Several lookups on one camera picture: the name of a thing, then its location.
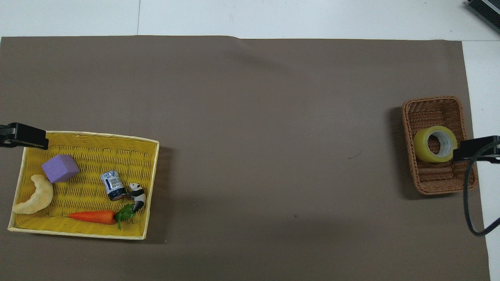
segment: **white surface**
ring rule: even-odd
[[[463,0],[0,0],[0,36],[228,35],[459,40],[474,135],[500,135],[500,34]],[[500,166],[480,164],[484,223],[500,216]],[[486,236],[500,281],[500,229]]]
[[[141,0],[138,34],[500,40],[461,0]]]
[[[500,41],[463,42],[475,137],[500,135]],[[478,163],[484,225],[500,217],[500,165]],[[489,274],[500,280],[500,229],[486,235]]]

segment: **beige curved toy food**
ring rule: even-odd
[[[47,207],[54,196],[52,183],[41,174],[31,176],[34,182],[35,191],[28,201],[19,203],[12,207],[12,211],[16,214],[33,214]]]

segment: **can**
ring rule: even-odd
[[[124,188],[116,170],[103,173],[100,175],[100,179],[104,183],[107,196],[111,201],[120,200],[127,195],[127,190]]]

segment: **yellow tape roll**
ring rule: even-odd
[[[429,149],[429,137],[435,136],[440,149],[434,154]],[[420,160],[429,163],[441,163],[453,158],[453,150],[457,148],[457,138],[453,132],[444,126],[433,126],[418,131],[413,138],[415,154]]]

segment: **brown wicker basket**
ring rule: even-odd
[[[424,195],[460,192],[464,188],[467,161],[453,160],[444,163],[427,163],[415,155],[413,138],[415,134],[432,126],[445,126],[456,137],[458,145],[467,140],[462,104],[454,96],[436,96],[411,99],[402,107],[404,135],[408,149],[408,159],[416,189]],[[437,153],[440,144],[437,139],[429,139],[429,148]],[[469,189],[478,186],[476,167],[470,174]]]

